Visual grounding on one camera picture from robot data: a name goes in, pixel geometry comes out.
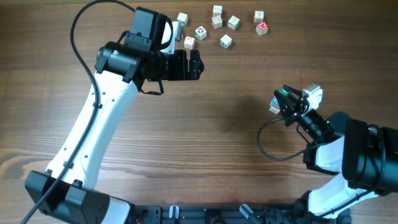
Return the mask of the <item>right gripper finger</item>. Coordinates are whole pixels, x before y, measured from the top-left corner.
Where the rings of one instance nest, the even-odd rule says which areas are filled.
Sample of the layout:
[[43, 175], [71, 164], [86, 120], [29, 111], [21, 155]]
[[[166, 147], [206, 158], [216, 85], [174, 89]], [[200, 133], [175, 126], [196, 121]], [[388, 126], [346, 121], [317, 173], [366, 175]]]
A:
[[294, 101], [292, 101], [290, 94], [288, 96], [284, 96], [278, 90], [274, 91], [274, 96], [277, 98], [279, 102], [279, 108], [281, 109], [281, 113], [283, 117], [289, 117], [294, 113]]
[[290, 94], [295, 94], [298, 97], [302, 97], [302, 91], [300, 91], [298, 89], [292, 88], [291, 86], [288, 86], [288, 85], [284, 85], [282, 88], [285, 91], [289, 92]]

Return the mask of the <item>red-edged plain wooden block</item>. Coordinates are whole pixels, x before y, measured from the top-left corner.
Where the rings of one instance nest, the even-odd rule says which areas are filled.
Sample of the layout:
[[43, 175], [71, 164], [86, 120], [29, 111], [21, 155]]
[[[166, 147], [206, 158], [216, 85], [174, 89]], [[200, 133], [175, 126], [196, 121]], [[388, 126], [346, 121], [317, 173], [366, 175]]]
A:
[[273, 106], [271, 106], [269, 108], [269, 111], [273, 112], [274, 114], [279, 114], [280, 113], [280, 109], [279, 108], [275, 108]]

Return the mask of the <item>blue X wooden block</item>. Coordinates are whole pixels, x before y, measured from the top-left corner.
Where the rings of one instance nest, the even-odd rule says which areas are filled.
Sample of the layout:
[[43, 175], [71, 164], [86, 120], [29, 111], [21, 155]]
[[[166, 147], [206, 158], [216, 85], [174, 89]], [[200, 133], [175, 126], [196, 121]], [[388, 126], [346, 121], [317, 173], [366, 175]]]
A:
[[271, 100], [270, 106], [275, 107], [275, 108], [279, 107], [279, 102], [277, 101], [277, 98], [275, 96]]

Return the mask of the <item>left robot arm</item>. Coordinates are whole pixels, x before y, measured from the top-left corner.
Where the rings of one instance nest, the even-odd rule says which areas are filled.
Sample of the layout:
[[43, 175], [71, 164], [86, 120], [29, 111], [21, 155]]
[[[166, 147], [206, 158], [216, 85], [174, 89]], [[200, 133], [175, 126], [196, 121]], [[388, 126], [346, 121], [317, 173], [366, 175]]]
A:
[[138, 7], [131, 29], [99, 49], [90, 94], [65, 144], [45, 171], [31, 171], [25, 181], [34, 212], [67, 223], [143, 221], [134, 204], [95, 187], [110, 140], [144, 82], [199, 79], [199, 51], [177, 50], [181, 38], [180, 21]]

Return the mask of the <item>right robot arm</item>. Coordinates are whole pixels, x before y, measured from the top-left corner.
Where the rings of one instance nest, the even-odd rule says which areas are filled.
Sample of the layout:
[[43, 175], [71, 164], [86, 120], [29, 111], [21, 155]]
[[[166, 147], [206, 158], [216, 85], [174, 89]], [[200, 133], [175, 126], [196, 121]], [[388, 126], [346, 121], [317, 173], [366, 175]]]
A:
[[319, 85], [303, 90], [285, 85], [270, 104], [286, 126], [297, 123], [312, 138], [302, 153], [306, 167], [333, 176], [297, 200], [296, 222], [338, 223], [351, 206], [397, 192], [397, 130], [342, 112], [323, 119], [316, 111], [322, 96]]

